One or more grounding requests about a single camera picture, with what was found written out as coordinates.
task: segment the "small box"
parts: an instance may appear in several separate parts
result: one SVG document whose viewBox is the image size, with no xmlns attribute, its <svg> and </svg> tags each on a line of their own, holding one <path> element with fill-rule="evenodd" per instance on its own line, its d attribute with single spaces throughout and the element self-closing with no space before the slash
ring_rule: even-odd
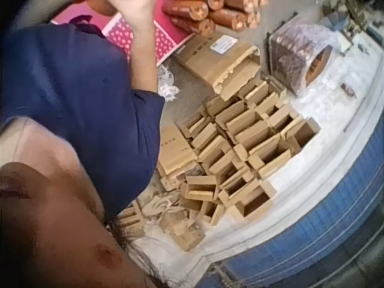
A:
<svg viewBox="0 0 384 288">
<path fill-rule="evenodd" d="M 211 168 L 209 168 L 209 171 L 213 175 L 217 175 L 222 179 L 227 179 L 246 166 L 247 165 L 241 161 L 236 153 L 231 149 L 216 163 L 214 163 Z"/>
<path fill-rule="evenodd" d="M 133 201 L 131 206 L 125 208 L 118 216 L 117 221 L 123 229 L 125 235 L 143 236 L 145 218 L 141 212 L 140 206 Z"/>
<path fill-rule="evenodd" d="M 230 149 L 228 141 L 222 135 L 219 135 L 199 154 L 199 161 L 204 163 L 210 160 L 212 155 L 217 154 L 218 151 L 224 154 Z"/>
<path fill-rule="evenodd" d="M 287 142 L 292 146 L 295 155 L 320 131 L 320 126 L 313 119 L 302 120 L 286 134 Z"/>
<path fill-rule="evenodd" d="M 215 118 L 215 121 L 221 129 L 227 130 L 227 123 L 247 110 L 248 109 L 245 106 L 244 102 L 238 101 L 229 106 L 224 111 L 222 111 L 220 114 L 218 114 Z"/>
<path fill-rule="evenodd" d="M 187 183 L 181 187 L 181 195 L 190 200 L 213 201 L 217 194 L 215 176 L 188 176 Z"/>
<path fill-rule="evenodd" d="M 175 54 L 178 62 L 227 101 L 260 70 L 260 50 L 215 31 L 195 35 Z"/>
<path fill-rule="evenodd" d="M 268 125 L 279 132 L 284 138 L 286 133 L 302 121 L 302 116 L 290 104 L 283 105 L 267 119 Z"/>
<path fill-rule="evenodd" d="M 292 152 L 292 147 L 277 134 L 254 148 L 248 162 L 265 179 L 283 167 L 292 158 Z"/>
<path fill-rule="evenodd" d="M 250 171 L 246 171 L 236 180 L 220 186 L 222 190 L 218 197 L 227 208 L 239 202 L 245 195 L 255 190 L 260 185 L 259 180 Z"/>
<path fill-rule="evenodd" d="M 259 121 L 263 121 L 263 118 L 253 110 L 247 110 L 237 116 L 235 119 L 227 123 L 228 135 L 232 142 L 238 144 L 236 135 L 243 132 L 247 128 L 252 127 Z"/>
<path fill-rule="evenodd" d="M 181 235 L 177 235 L 174 232 L 170 232 L 169 235 L 185 252 L 198 246 L 205 238 L 204 231 L 196 224 L 188 227 Z"/>
<path fill-rule="evenodd" d="M 211 122 L 211 117 L 205 112 L 205 108 L 201 107 L 198 114 L 179 125 L 179 128 L 185 138 L 195 138 Z"/>
<path fill-rule="evenodd" d="M 254 148 L 274 135 L 276 135 L 276 131 L 269 127 L 266 121 L 259 121 L 236 135 L 236 141 L 239 144 L 233 149 L 242 161 L 246 161 Z"/>
<path fill-rule="evenodd" d="M 279 100 L 279 97 L 276 92 L 273 92 L 270 96 L 264 99 L 259 105 L 256 106 L 255 111 L 259 114 L 264 120 L 271 117 L 279 109 L 281 109 L 283 104 Z"/>
<path fill-rule="evenodd" d="M 273 202 L 271 199 L 275 195 L 276 190 L 269 182 L 264 181 L 255 190 L 229 208 L 229 214 L 239 220 L 257 220 L 272 207 Z"/>
<path fill-rule="evenodd" d="M 204 106 L 208 115 L 212 118 L 215 118 L 235 102 L 237 102 L 236 97 L 231 97 L 228 101 L 224 101 L 221 97 L 216 96 L 206 101 Z"/>
<path fill-rule="evenodd" d="M 160 130 L 160 153 L 158 170 L 161 175 L 169 175 L 197 160 L 188 142 L 176 126 L 162 127 Z"/>
<path fill-rule="evenodd" d="M 200 211 L 198 220 L 203 220 L 212 226 L 216 226 L 226 211 L 223 204 L 218 202 L 204 202 L 203 209 Z"/>
</svg>

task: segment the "person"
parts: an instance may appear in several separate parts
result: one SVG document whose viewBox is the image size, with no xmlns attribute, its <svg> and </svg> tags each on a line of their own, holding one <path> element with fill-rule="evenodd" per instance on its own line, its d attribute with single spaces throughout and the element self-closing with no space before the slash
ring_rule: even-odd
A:
<svg viewBox="0 0 384 288">
<path fill-rule="evenodd" d="M 2 39 L 2 287 L 166 287 L 106 230 L 150 181 L 164 105 L 153 0 L 110 3 L 133 31 L 129 63 L 81 25 Z"/>
</svg>

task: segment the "concrete floor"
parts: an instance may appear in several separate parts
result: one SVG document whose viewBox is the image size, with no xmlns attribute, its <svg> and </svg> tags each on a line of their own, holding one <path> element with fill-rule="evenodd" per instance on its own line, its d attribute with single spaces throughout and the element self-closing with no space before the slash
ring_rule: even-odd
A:
<svg viewBox="0 0 384 288">
<path fill-rule="evenodd" d="M 301 12 L 316 4 L 316 0 L 269 0 L 261 11 L 261 23 L 257 29 L 247 29 L 242 33 L 220 28 L 224 33 L 259 46 L 262 52 L 262 69 L 266 70 L 265 43 L 266 33 L 275 30 L 282 21 L 289 19 L 295 11 Z M 175 85 L 181 90 L 174 102 L 164 108 L 162 125 L 182 122 L 193 115 L 203 101 L 214 94 L 200 79 L 181 67 L 172 57 L 165 63 L 175 76 Z"/>
</svg>

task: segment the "blue shirt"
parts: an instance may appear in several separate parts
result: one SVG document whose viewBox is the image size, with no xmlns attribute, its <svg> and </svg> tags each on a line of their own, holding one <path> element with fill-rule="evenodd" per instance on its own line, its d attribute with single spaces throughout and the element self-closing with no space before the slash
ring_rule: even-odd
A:
<svg viewBox="0 0 384 288">
<path fill-rule="evenodd" d="M 77 152 L 111 220 L 149 184 L 164 100 L 130 86 L 125 53 L 72 25 L 8 35 L 1 53 L 1 122 L 29 117 Z"/>
</svg>

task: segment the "hand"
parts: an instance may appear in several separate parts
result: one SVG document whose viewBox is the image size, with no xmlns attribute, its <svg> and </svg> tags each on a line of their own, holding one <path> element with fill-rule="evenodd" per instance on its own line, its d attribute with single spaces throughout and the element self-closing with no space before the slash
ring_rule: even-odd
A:
<svg viewBox="0 0 384 288">
<path fill-rule="evenodd" d="M 108 0 L 134 33 L 153 29 L 155 0 Z"/>
</svg>

